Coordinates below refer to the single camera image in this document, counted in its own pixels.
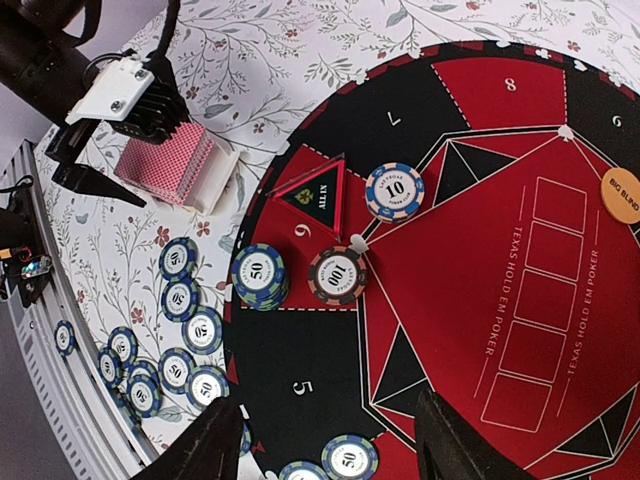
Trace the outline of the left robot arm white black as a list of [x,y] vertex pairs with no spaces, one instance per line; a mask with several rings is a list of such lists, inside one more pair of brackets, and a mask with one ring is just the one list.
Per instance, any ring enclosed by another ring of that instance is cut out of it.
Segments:
[[77,162],[100,121],[66,122],[98,75],[98,68],[78,47],[94,38],[101,11],[100,1],[3,1],[1,83],[59,127],[45,150],[58,163],[54,183],[76,193],[144,207],[142,198]]

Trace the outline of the green chip cluster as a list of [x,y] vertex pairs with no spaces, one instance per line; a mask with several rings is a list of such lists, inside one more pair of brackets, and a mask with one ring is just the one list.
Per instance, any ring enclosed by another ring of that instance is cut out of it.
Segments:
[[128,380],[127,395],[134,410],[142,418],[156,416],[161,407],[159,387],[148,375],[134,375]]
[[156,385],[160,384],[158,370],[156,366],[149,360],[136,359],[129,365],[127,373],[129,377],[134,377],[136,375],[146,375],[149,376]]

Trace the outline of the green chip stack seat six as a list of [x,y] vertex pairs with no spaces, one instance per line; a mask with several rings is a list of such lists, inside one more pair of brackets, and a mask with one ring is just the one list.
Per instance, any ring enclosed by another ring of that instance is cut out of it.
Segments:
[[290,292],[284,259],[271,245],[246,246],[235,256],[231,278],[239,298],[259,311],[278,309]]

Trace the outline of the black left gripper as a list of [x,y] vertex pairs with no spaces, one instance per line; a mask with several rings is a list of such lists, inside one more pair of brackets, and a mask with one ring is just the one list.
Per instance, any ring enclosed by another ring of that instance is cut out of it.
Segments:
[[47,156],[58,163],[52,175],[57,185],[75,193],[112,198],[144,208],[146,202],[105,174],[77,159],[95,132],[95,121],[82,119],[60,127],[47,146]]

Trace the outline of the triangular all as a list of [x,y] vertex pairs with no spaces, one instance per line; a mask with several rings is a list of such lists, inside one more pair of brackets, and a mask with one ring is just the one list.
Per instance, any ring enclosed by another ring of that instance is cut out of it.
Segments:
[[341,154],[272,189],[267,196],[294,213],[306,216],[340,242],[345,176],[346,159]]

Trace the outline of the blue chip stack seat seven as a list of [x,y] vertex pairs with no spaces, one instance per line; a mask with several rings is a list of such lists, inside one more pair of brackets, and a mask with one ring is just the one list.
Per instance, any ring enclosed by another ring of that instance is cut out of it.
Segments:
[[408,220],[421,207],[426,188],[411,166],[390,162],[378,166],[365,183],[365,203],[378,220],[397,224]]

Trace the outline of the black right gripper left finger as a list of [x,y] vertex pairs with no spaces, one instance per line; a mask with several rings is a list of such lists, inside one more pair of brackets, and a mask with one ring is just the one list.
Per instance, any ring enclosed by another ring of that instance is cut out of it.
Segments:
[[158,459],[133,479],[236,479],[243,422],[234,400],[215,399]]

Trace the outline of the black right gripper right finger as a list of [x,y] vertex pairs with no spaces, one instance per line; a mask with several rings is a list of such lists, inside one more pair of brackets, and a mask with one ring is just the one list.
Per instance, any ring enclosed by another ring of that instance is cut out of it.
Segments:
[[520,467],[496,450],[440,394],[426,388],[415,412],[422,479],[518,479]]

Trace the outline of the green chip front cluster top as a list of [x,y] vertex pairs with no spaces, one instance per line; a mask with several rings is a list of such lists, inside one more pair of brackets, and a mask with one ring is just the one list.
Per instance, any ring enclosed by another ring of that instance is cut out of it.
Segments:
[[134,377],[136,375],[146,375],[149,376],[156,385],[160,384],[158,370],[156,366],[149,360],[136,359],[129,365],[127,373],[129,377]]

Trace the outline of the orange big blind button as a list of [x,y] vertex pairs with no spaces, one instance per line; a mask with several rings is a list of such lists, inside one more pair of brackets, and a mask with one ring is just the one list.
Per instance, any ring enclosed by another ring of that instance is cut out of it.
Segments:
[[601,181],[601,198],[607,212],[618,222],[633,225],[639,222],[640,183],[629,170],[609,169]]

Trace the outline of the green chip table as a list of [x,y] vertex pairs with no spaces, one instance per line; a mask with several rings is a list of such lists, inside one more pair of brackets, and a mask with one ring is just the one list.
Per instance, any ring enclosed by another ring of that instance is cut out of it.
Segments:
[[227,397],[230,387],[221,369],[202,365],[194,368],[189,374],[185,392],[194,407],[204,410],[217,398]]
[[165,350],[158,363],[162,387],[173,394],[184,394],[189,374],[195,366],[195,360],[185,349],[173,347]]

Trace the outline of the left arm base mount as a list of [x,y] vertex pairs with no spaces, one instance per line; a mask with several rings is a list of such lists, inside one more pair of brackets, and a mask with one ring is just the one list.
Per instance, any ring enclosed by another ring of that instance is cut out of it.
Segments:
[[25,308],[39,300],[53,268],[38,226],[34,192],[32,175],[1,189],[8,196],[1,204],[1,284],[8,283],[9,293],[18,291]]

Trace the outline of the green chip mat edge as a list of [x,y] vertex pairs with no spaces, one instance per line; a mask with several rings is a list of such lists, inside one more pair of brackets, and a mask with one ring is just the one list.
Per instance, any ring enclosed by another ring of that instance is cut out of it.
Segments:
[[242,428],[239,456],[242,457],[251,452],[252,448],[252,435],[249,425],[244,422]]

